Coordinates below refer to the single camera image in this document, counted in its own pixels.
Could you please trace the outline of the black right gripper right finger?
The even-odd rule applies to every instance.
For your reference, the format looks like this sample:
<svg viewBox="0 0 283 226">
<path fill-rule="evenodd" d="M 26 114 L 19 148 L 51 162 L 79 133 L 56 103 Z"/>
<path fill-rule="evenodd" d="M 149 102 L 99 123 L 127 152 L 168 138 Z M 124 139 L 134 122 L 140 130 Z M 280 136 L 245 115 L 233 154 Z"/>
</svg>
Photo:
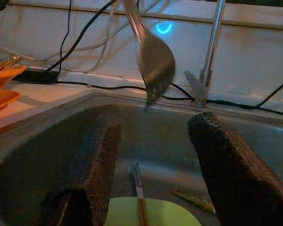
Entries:
<svg viewBox="0 0 283 226">
<path fill-rule="evenodd" d="M 235 130 L 203 112 L 188 133 L 222 225 L 283 226 L 283 182 Z"/>
</svg>

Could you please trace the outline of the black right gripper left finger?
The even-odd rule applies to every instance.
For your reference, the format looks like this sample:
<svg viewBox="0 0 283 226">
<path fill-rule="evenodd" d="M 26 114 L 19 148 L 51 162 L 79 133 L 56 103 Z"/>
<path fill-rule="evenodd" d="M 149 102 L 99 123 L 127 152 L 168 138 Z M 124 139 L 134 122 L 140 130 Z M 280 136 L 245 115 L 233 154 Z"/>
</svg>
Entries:
<svg viewBox="0 0 283 226">
<path fill-rule="evenodd" d="M 96 140 L 95 155 L 83 187 L 91 205 L 91 226 L 106 222 L 121 133 L 121 125 L 111 122 L 103 127 Z"/>
</svg>

